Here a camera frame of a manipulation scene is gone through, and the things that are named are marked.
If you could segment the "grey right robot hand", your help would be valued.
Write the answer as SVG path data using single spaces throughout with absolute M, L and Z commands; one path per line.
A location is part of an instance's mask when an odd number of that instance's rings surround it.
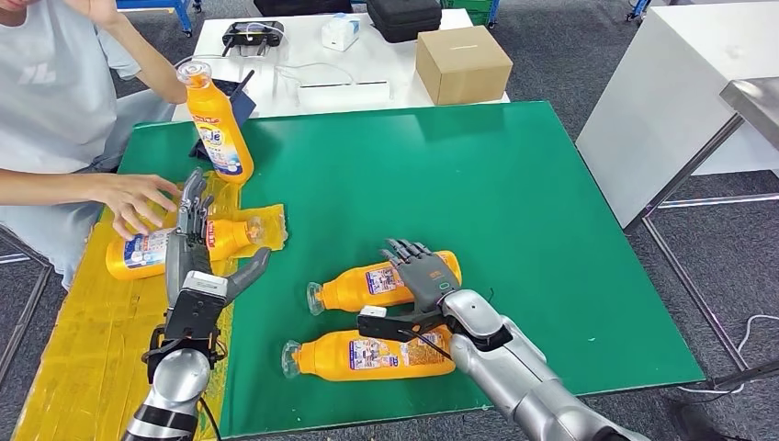
M 392 238 L 386 242 L 389 249 L 380 252 L 412 293 L 417 311 L 436 311 L 444 296 L 460 290 L 461 282 L 454 271 L 424 244 Z

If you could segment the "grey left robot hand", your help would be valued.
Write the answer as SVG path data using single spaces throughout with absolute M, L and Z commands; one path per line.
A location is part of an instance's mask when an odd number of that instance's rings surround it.
M 199 287 L 215 288 L 224 304 L 235 301 L 266 270 L 271 249 L 261 247 L 248 264 L 228 277 L 213 274 L 207 247 L 207 221 L 212 196 L 205 197 L 207 183 L 201 168 L 187 178 L 176 213 L 176 225 L 168 234 L 165 255 L 165 288 L 168 309 L 172 310 L 190 272 L 196 273 Z

